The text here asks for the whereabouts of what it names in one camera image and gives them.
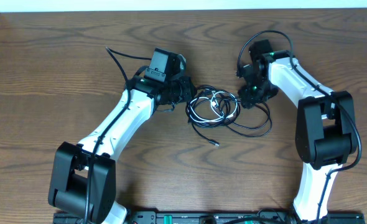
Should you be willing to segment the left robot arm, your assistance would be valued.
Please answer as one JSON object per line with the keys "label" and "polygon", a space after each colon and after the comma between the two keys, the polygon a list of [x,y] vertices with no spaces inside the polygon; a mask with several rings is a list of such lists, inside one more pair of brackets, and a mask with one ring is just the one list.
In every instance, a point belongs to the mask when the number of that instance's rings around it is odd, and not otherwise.
{"label": "left robot arm", "polygon": [[183,55],[156,48],[149,65],[129,78],[118,104],[87,137],[56,150],[48,202],[54,223],[124,223],[128,210],[116,201],[116,163],[134,133],[160,105],[175,107],[196,94]]}

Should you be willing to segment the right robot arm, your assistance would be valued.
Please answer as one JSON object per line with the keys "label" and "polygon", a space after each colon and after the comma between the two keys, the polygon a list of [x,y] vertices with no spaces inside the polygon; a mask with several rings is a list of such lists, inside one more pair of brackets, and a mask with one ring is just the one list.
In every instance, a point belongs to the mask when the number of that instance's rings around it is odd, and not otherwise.
{"label": "right robot arm", "polygon": [[251,64],[239,65],[246,81],[238,94],[244,108],[265,103],[282,91],[297,108],[295,146],[303,162],[299,190],[293,201],[300,223],[320,223],[338,172],[359,146],[353,98],[316,81],[291,50],[275,51],[268,40],[244,46]]}

